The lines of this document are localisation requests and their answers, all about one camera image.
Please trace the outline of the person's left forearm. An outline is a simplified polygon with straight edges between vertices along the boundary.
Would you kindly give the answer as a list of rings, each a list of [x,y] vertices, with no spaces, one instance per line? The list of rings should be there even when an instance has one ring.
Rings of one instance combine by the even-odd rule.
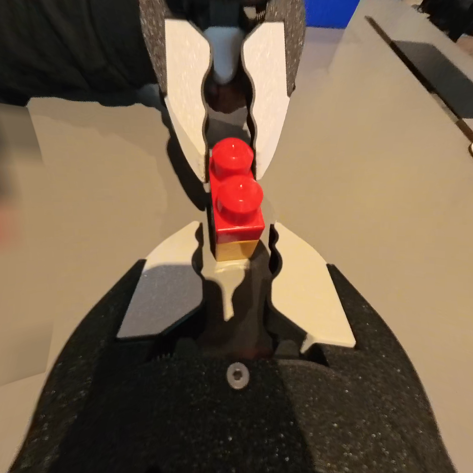
[[[2,0],[1,103],[156,84],[136,0]]]

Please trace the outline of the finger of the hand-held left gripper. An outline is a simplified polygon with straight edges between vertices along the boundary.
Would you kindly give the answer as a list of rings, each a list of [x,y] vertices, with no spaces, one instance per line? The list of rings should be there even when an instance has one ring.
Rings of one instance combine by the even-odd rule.
[[[165,20],[167,92],[165,104],[190,168],[199,181],[207,181],[208,119],[203,86],[211,69],[211,48],[191,23]]]
[[[261,179],[274,157],[289,104],[284,23],[257,26],[242,43],[241,59],[252,85],[255,178]]]

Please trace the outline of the blue plastic block bin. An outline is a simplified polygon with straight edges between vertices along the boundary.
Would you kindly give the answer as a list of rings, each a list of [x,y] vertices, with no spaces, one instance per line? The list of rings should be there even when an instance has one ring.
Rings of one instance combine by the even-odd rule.
[[[359,2],[359,0],[305,0],[306,26],[345,29]]]

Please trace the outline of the red two-stud mega block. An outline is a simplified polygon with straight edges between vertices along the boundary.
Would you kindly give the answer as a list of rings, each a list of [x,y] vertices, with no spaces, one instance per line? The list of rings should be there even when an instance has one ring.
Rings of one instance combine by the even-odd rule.
[[[253,151],[239,138],[216,143],[209,182],[216,244],[258,240],[265,228],[263,189],[252,172]]]

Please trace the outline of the yellow one-stud mega block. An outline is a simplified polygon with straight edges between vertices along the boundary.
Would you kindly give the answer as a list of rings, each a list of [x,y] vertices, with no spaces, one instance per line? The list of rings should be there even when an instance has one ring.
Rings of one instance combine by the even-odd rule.
[[[215,244],[215,259],[217,262],[229,262],[250,259],[260,239],[242,240]]]

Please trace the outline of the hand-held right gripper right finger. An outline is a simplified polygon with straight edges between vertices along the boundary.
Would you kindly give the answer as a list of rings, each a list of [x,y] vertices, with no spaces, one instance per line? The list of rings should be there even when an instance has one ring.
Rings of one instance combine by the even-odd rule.
[[[281,222],[274,230],[281,268],[271,283],[270,302],[301,334],[299,352],[307,353],[314,344],[354,348],[356,340],[325,259]]]

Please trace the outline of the person's left hand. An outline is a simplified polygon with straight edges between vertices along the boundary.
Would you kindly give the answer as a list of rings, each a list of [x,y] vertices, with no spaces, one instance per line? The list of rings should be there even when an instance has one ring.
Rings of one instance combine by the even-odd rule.
[[[224,114],[233,113],[246,107],[245,79],[234,77],[226,84],[219,84],[210,75],[204,85],[204,97],[212,110]]]

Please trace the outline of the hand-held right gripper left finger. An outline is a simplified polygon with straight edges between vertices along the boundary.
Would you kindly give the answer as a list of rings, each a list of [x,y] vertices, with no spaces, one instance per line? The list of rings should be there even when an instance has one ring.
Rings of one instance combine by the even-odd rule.
[[[193,221],[146,257],[118,339],[164,334],[203,303],[203,225]]]

